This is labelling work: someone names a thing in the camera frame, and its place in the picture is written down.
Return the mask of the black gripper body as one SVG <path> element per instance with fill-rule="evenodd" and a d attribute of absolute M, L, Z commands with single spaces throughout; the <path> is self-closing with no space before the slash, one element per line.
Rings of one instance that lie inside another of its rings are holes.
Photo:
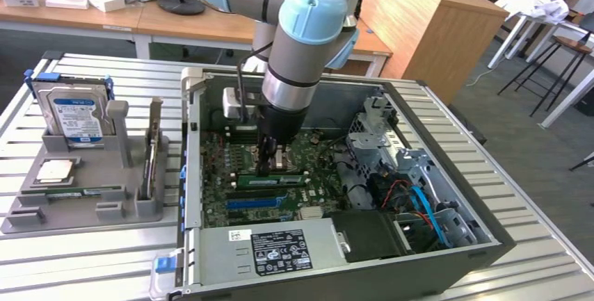
<path fill-rule="evenodd" d="M 276 142 L 291 142 L 306 119 L 307 108 L 286 111 L 275 106 L 260 107 L 260 135 Z"/>

